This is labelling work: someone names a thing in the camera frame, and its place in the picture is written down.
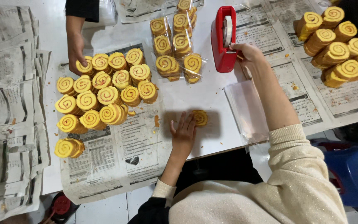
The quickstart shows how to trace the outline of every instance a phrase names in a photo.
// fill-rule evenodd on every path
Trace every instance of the red object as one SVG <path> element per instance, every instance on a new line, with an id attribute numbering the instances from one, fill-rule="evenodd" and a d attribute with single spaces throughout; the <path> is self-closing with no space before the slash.
<path id="1" fill-rule="evenodd" d="M 229 48 L 223 47 L 223 21 L 225 16 L 231 16 L 233 23 L 233 31 L 231 35 L 231 42 L 236 42 L 236 11 L 232 6 L 222 6 L 216 14 L 215 22 L 211 30 L 211 44 L 212 52 L 214 53 L 215 67 L 218 72 L 231 72 L 236 62 L 237 52 L 227 54 Z"/>
<path id="2" fill-rule="evenodd" d="M 71 201 L 64 195 L 58 197 L 53 203 L 53 210 L 59 214 L 63 215 L 70 209 Z"/>

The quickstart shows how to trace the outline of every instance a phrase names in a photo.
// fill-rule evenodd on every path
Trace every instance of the sweater cuff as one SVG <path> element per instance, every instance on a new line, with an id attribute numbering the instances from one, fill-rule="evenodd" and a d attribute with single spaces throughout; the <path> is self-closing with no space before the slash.
<path id="1" fill-rule="evenodd" d="M 152 197 L 172 199 L 175 191 L 175 186 L 169 186 L 164 182 L 157 180 L 156 188 L 153 191 Z"/>
<path id="2" fill-rule="evenodd" d="M 304 140 L 306 135 L 301 124 L 294 124 L 269 132 L 270 144 L 276 145 L 288 141 Z"/>

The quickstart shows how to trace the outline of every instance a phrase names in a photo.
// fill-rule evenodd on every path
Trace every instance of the cream sweater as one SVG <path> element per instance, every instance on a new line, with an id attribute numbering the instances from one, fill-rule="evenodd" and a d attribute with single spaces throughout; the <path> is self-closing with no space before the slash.
<path id="1" fill-rule="evenodd" d="M 172 198 L 176 188 L 158 180 L 152 197 L 167 198 L 171 224 L 347 223 L 324 155 L 306 140 L 302 125 L 271 131 L 269 137 L 273 173 L 267 183 L 202 181 Z"/>

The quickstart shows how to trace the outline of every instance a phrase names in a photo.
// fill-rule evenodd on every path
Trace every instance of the black sleeve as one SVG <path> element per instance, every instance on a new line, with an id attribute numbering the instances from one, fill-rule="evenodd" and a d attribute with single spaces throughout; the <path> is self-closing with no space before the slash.
<path id="1" fill-rule="evenodd" d="M 66 0 L 66 16 L 85 18 L 87 22 L 99 22 L 99 0 Z"/>
<path id="2" fill-rule="evenodd" d="M 128 224 L 168 224 L 169 207 L 165 208 L 166 201 L 166 198 L 149 198 Z"/>

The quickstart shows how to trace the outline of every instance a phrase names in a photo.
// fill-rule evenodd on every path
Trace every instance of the blue plastic chair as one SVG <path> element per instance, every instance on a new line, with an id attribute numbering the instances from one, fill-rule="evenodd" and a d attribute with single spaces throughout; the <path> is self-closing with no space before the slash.
<path id="1" fill-rule="evenodd" d="M 332 181 L 344 205 L 358 207 L 358 146 L 345 150 L 324 152 L 328 170 L 336 177 Z"/>

